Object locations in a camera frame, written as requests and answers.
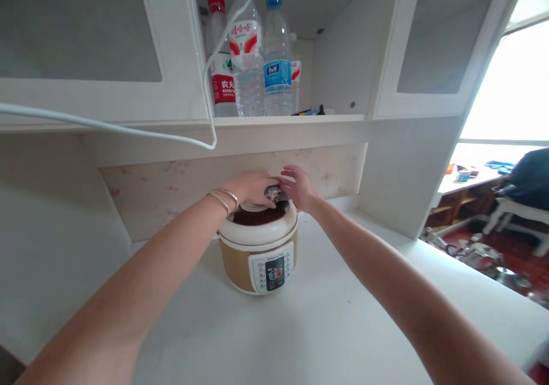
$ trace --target cooker display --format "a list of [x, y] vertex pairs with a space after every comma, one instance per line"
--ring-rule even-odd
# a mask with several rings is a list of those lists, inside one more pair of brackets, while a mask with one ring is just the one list
[[293, 242], [274, 251], [248, 256], [253, 288], [268, 293], [286, 284], [293, 271]]

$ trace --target plastic water bottle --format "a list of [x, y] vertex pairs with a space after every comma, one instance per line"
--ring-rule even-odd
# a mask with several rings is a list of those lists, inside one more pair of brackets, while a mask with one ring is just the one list
[[225, 39], [223, 46], [216, 55], [211, 67], [214, 114], [216, 117], [238, 116], [234, 99], [234, 80], [231, 72], [229, 40], [223, 35], [227, 25], [225, 0], [208, 0], [210, 21], [206, 30], [206, 51], [210, 56], [221, 38]]
[[266, 0], [265, 19], [265, 114], [292, 114], [292, 55], [282, 0]]
[[[247, 0], [234, 0], [229, 16]], [[256, 6], [251, 2], [234, 20], [229, 32], [236, 107], [239, 116], [265, 116], [262, 26]]]
[[301, 58], [297, 54], [297, 35], [290, 33], [290, 40], [292, 41], [292, 113], [297, 113], [300, 111]]

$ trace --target white cabinet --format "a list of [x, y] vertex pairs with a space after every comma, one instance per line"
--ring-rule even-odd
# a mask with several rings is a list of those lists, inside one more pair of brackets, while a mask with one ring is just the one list
[[[195, 0], [3, 1], [0, 101], [125, 125], [206, 119]], [[0, 114], [0, 130], [52, 124]]]
[[[198, 16], [206, 0], [3, 1], [11, 9], [0, 12], [0, 100], [130, 126], [206, 123]], [[254, 1], [264, 14], [264, 0]], [[513, 3], [284, 0], [310, 53], [304, 107], [324, 104], [334, 121], [462, 114]], [[70, 126], [0, 114], [0, 131], [52, 127]]]
[[509, 0], [396, 0], [374, 119], [460, 115], [501, 36]]
[[516, 0], [354, 0], [315, 44], [313, 98], [370, 120], [467, 108]]

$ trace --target power cord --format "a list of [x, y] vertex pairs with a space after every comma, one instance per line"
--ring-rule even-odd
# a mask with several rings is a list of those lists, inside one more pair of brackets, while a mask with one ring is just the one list
[[40, 109], [40, 108], [32, 108], [29, 106], [13, 105], [13, 104], [0, 102], [0, 113], [13, 114], [17, 116], [28, 116], [28, 117], [52, 119], [52, 120], [68, 122], [76, 125], [89, 126], [91, 128], [109, 130], [111, 132], [126, 133], [126, 134], [132, 134], [136, 136], [153, 137], [158, 139], [175, 140], [178, 142], [185, 142], [185, 143], [190, 143], [192, 145], [197, 145], [208, 150], [213, 150], [217, 146], [217, 135], [216, 135], [216, 128], [214, 127], [214, 124], [213, 124], [212, 107], [208, 105], [208, 97], [206, 96], [209, 90], [207, 89], [207, 86], [209, 83], [208, 70], [212, 65], [212, 62], [215, 56], [220, 52], [223, 46], [223, 43], [225, 41], [225, 37], [229, 33], [230, 28], [234, 25], [234, 20], [248, 8], [251, 1], [252, 0], [246, 0], [246, 3], [244, 3], [244, 6], [238, 9], [237, 11], [235, 11], [233, 16], [229, 18], [229, 21], [227, 22], [227, 26], [225, 27], [225, 30], [223, 32], [224, 37], [221, 38], [215, 50], [213, 51], [212, 55], [206, 61], [204, 71], [202, 72], [202, 91], [204, 93], [204, 100], [206, 102], [206, 111], [208, 113], [208, 121], [210, 122], [210, 129], [212, 131], [212, 137], [213, 137], [213, 142], [211, 145], [198, 141], [196, 139], [187, 138], [185, 136], [178, 136], [178, 135], [171, 135], [171, 134], [157, 133], [157, 132], [147, 132], [145, 130], [126, 128], [124, 126], [118, 126], [118, 125], [113, 125], [106, 122], [96, 121], [93, 119], [83, 118], [80, 116], [74, 116], [69, 113], [55, 112], [54, 110], [46, 110], [46, 109]]

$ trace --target silver bracelet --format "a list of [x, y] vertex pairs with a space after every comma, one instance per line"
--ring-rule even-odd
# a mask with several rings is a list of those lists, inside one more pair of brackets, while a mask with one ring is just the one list
[[236, 197], [236, 195], [234, 193], [232, 193], [231, 191], [226, 190], [225, 188], [215, 188], [215, 190], [219, 190], [220, 192], [224, 192], [227, 195], [229, 195], [234, 200], [234, 202], [236, 203], [236, 207], [234, 208], [233, 212], [236, 211], [236, 209], [238, 208], [238, 198]]
[[207, 193], [206, 196], [208, 195], [212, 195], [212, 196], [215, 196], [216, 198], [219, 199], [219, 202], [221, 202], [223, 204], [223, 206], [225, 207], [225, 209], [227, 210], [227, 216], [230, 215], [230, 211], [229, 211], [229, 206], [225, 203], [225, 201], [223, 199], [221, 199], [219, 196], [217, 196], [215, 193]]

